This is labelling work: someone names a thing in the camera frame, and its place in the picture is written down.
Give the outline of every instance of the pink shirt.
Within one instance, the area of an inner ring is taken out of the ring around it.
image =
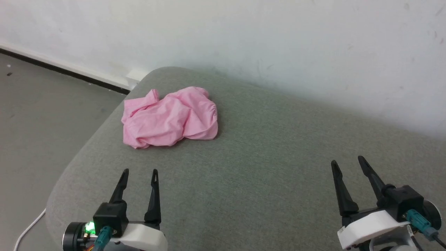
[[[134,148],[172,146],[183,138],[213,139],[217,107],[200,87],[187,87],[159,100],[152,89],[145,97],[124,101],[124,144]]]

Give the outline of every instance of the cable connector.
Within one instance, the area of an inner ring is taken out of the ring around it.
[[[110,242],[112,238],[113,229],[109,226],[105,226],[101,229],[97,239],[95,240],[95,247],[93,251],[104,251],[105,246]]]
[[[434,241],[438,231],[433,228],[428,220],[414,209],[407,211],[406,220],[419,229],[429,241]]]

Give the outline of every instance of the wire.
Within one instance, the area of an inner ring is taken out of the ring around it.
[[[413,241],[413,243],[415,244],[415,246],[418,248],[419,251],[423,251],[422,247],[420,246],[420,244],[418,243],[417,239],[415,239],[415,236],[411,236],[410,237]]]
[[[433,239],[435,240],[435,241],[437,241],[444,249],[446,249],[446,244],[445,243],[443,243],[439,238],[438,238],[438,236],[436,236],[436,235],[434,235],[434,236],[432,236],[433,237]]]
[[[46,212],[46,208],[43,209],[43,211],[40,213],[40,215],[19,236],[19,238],[17,239],[16,245],[14,246],[14,251],[17,251],[17,249],[19,248],[20,241],[22,240],[23,236],[42,218],[42,216],[45,214],[45,212]]]

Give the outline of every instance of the gray cushion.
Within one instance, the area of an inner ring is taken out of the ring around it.
[[[66,168],[47,205],[60,243],[69,222],[89,221],[125,168],[129,220],[142,220],[159,170],[161,230],[170,250],[337,250],[341,224],[330,161],[361,208],[375,198],[357,155],[384,182],[409,184],[444,211],[444,142],[249,84],[166,67],[127,98],[199,86],[217,104],[215,140],[134,150],[122,143],[121,104]]]

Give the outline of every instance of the gray floor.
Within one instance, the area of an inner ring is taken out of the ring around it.
[[[1,250],[13,249],[64,168],[124,97],[0,54]],[[57,249],[43,220],[19,247]]]

